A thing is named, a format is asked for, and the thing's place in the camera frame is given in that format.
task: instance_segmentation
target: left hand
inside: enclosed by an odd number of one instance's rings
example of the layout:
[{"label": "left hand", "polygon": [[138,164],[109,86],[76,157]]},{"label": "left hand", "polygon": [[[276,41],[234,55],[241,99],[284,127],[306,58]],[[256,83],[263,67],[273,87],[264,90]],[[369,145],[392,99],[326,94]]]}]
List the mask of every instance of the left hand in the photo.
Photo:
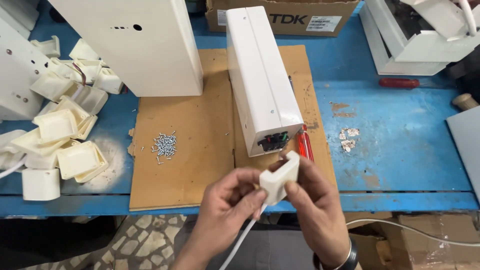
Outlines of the left hand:
[{"label": "left hand", "polygon": [[197,223],[176,263],[181,257],[191,259],[188,254],[193,254],[198,264],[206,266],[213,256],[233,243],[250,216],[260,218],[260,208],[267,197],[263,189],[254,186],[259,183],[260,173],[251,168],[235,169],[207,186]]}]

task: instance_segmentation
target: red handle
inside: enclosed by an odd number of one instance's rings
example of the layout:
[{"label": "red handle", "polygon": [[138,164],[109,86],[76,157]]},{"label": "red handle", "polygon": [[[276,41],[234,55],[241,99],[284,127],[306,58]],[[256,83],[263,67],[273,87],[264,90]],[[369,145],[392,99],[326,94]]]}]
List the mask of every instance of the red handle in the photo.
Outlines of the red handle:
[{"label": "red handle", "polygon": [[420,86],[420,81],[416,79],[382,78],[378,81],[378,84],[383,87],[414,89]]},{"label": "red handle", "polygon": [[308,158],[311,161],[313,160],[312,147],[310,145],[310,138],[307,134],[307,125],[303,125],[302,129],[297,134],[297,140],[299,143],[299,152],[303,157]]}]

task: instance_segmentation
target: wristwatch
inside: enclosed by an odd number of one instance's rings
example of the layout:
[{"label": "wristwatch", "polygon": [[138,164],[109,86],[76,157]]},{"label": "wristwatch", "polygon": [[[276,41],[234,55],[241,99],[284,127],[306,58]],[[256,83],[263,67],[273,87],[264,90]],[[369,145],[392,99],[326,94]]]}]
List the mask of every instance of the wristwatch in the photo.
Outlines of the wristwatch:
[{"label": "wristwatch", "polygon": [[[332,270],[354,270],[357,267],[358,262],[359,259],[357,257],[357,244],[355,243],[355,240],[350,238],[350,252],[348,253],[347,259],[342,265]],[[317,270],[324,270],[320,259],[315,253],[313,254],[313,265]]]}]

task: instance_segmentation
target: blue workbench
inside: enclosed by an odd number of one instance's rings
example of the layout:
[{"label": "blue workbench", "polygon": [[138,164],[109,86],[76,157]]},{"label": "blue workbench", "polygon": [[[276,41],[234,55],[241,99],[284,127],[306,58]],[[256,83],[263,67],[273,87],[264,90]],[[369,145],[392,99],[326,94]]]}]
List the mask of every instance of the blue workbench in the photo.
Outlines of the blue workbench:
[{"label": "blue workbench", "polygon": [[[61,59],[67,59],[79,36],[68,24],[56,24],[49,4],[30,39],[56,35]],[[313,85],[330,146],[344,211],[434,211],[478,209],[470,181],[445,119],[458,111],[450,101],[455,89],[381,88],[367,40],[355,10],[340,35],[305,37],[277,35],[279,46],[305,45]],[[225,33],[210,33],[204,17],[192,18],[199,49],[226,47]],[[427,78],[442,84],[440,76]],[[335,110],[333,104],[348,107]],[[129,213],[196,213],[198,208],[129,212],[133,160],[127,153],[128,130],[135,127],[138,98],[132,93],[110,95],[98,114],[89,140],[99,145],[110,162],[97,178],[78,184],[62,181],[62,196],[49,202],[23,201],[19,173],[0,180],[0,216],[9,215],[124,215]],[[353,117],[336,117],[334,113]],[[27,121],[5,121],[0,133],[31,130]],[[358,128],[356,147],[342,149],[342,128]],[[294,211],[281,202],[267,212]]]}]

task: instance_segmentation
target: floor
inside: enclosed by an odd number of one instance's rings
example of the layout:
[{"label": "floor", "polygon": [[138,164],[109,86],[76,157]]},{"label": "floor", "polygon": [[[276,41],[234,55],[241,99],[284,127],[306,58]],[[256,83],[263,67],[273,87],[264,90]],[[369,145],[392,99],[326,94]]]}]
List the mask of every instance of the floor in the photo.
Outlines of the floor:
[{"label": "floor", "polygon": [[174,214],[127,216],[107,247],[24,270],[167,270],[174,260],[175,235],[185,219]]}]

